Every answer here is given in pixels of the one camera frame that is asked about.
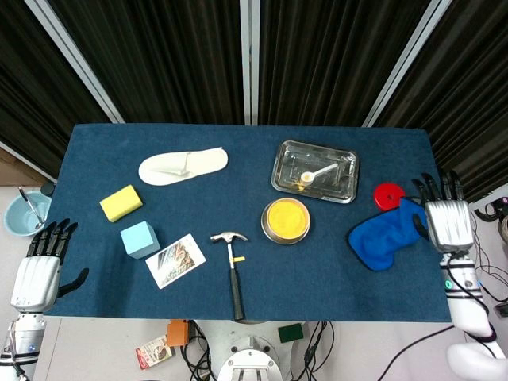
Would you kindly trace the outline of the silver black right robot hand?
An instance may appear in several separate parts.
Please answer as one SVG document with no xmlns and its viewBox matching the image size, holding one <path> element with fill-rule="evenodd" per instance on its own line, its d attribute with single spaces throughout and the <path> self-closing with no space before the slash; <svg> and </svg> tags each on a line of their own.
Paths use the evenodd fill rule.
<svg viewBox="0 0 508 381">
<path fill-rule="evenodd" d="M 474 235 L 459 176 L 453 170 L 443 171 L 440 183 L 426 172 L 421 177 L 423 180 L 412 180 L 425 212 L 424 217 L 412 215 L 417 233 L 430 241 L 438 252 L 468 252 L 474 244 Z"/>
</svg>

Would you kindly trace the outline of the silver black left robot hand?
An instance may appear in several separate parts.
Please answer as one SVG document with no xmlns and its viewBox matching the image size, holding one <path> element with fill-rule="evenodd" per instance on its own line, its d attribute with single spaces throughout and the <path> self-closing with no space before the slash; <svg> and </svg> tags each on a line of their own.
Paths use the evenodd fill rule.
<svg viewBox="0 0 508 381">
<path fill-rule="evenodd" d="M 70 283 L 60 284 L 68 244 L 78 224 L 68 218 L 52 222 L 36 233 L 21 261 L 13 286 L 10 305 L 21 314 L 42 314 L 58 298 L 80 288 L 89 275 L 83 268 Z"/>
</svg>

